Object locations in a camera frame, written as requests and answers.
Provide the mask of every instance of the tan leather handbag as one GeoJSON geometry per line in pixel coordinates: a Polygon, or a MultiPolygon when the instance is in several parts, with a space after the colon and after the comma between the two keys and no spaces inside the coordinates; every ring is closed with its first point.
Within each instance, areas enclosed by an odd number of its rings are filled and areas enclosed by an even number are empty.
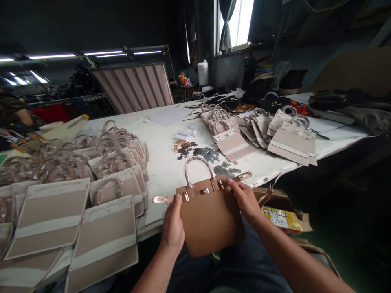
{"type": "MultiPolygon", "coordinates": [[[[251,172],[240,175],[243,179],[252,176],[251,172]]],[[[246,238],[242,217],[233,191],[227,184],[225,175],[216,176],[208,162],[200,157],[192,157],[185,164],[187,185],[177,188],[183,203],[180,217],[183,221],[185,241],[192,257],[202,256],[225,248],[246,238]],[[191,161],[204,162],[211,178],[191,183],[187,168],[191,161]]],[[[155,197],[154,203],[170,202],[171,197],[155,197]]]]}

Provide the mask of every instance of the gold metal part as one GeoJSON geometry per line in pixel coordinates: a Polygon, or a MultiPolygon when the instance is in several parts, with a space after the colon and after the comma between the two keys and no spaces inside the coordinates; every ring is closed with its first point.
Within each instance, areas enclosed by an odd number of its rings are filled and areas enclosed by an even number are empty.
{"type": "Polygon", "coordinates": [[[183,193],[183,197],[184,197],[184,201],[185,202],[189,202],[190,200],[189,200],[189,194],[187,193],[187,191],[185,191],[184,193],[183,193]]]}
{"type": "Polygon", "coordinates": [[[168,201],[168,197],[154,197],[152,201],[154,203],[164,203],[168,201]]]}
{"type": "Polygon", "coordinates": [[[245,172],[243,174],[238,175],[238,178],[240,179],[240,181],[242,181],[242,180],[245,180],[247,178],[250,178],[252,175],[253,174],[250,171],[247,171],[247,172],[245,172]]]}
{"type": "Polygon", "coordinates": [[[224,184],[221,182],[221,180],[219,180],[218,184],[219,184],[220,190],[223,190],[224,189],[224,184]]]}

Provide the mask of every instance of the fluorescent light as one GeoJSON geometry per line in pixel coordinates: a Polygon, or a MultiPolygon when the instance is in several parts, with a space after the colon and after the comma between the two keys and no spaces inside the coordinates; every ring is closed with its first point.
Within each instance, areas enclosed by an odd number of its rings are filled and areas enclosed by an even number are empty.
{"type": "Polygon", "coordinates": [[[84,53],[84,55],[102,55],[102,54],[116,54],[122,53],[122,51],[111,51],[111,52],[94,52],[94,53],[84,53]]]}
{"type": "Polygon", "coordinates": [[[133,52],[135,55],[161,53],[162,51],[133,52]]]}
{"type": "Polygon", "coordinates": [[[50,58],[64,58],[75,57],[75,54],[63,54],[63,55],[47,55],[47,56],[28,56],[30,59],[50,59],[50,58]]]}
{"type": "Polygon", "coordinates": [[[27,82],[25,82],[23,79],[21,79],[20,77],[14,77],[16,79],[16,81],[18,82],[18,84],[21,84],[21,85],[26,85],[27,82]]]}
{"type": "Polygon", "coordinates": [[[11,58],[0,59],[0,62],[8,62],[8,61],[15,61],[15,60],[11,58]]]}
{"type": "Polygon", "coordinates": [[[6,79],[6,78],[5,78],[5,80],[8,81],[8,83],[9,83],[10,85],[12,85],[12,86],[18,85],[16,82],[10,81],[9,79],[6,79]]]}
{"type": "Polygon", "coordinates": [[[96,56],[96,58],[102,58],[102,57],[114,57],[114,56],[125,56],[126,54],[114,54],[114,55],[102,55],[102,56],[96,56]]]}
{"type": "Polygon", "coordinates": [[[48,83],[47,80],[43,79],[42,77],[40,77],[38,74],[36,74],[34,71],[30,70],[30,72],[35,76],[36,79],[38,79],[40,81],[40,83],[48,83]]]}

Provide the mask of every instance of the hand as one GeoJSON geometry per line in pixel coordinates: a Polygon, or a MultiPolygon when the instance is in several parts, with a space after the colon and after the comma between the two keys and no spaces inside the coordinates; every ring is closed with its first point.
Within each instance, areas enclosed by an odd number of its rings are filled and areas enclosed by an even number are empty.
{"type": "Polygon", "coordinates": [[[161,249],[172,252],[175,257],[179,255],[185,242],[183,222],[179,215],[181,205],[182,197],[177,193],[164,216],[162,242],[160,243],[161,249]]]}
{"type": "Polygon", "coordinates": [[[254,218],[263,215],[250,186],[241,182],[236,183],[232,179],[228,179],[228,185],[235,193],[237,204],[248,222],[251,223],[254,218]]]}

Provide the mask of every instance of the black bag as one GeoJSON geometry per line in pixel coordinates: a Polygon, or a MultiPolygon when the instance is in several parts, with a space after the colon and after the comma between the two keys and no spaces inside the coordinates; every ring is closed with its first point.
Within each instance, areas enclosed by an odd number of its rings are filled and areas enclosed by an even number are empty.
{"type": "Polygon", "coordinates": [[[283,106],[290,106],[290,99],[284,96],[278,96],[275,92],[268,92],[263,99],[257,100],[255,104],[258,108],[275,114],[283,106]]]}

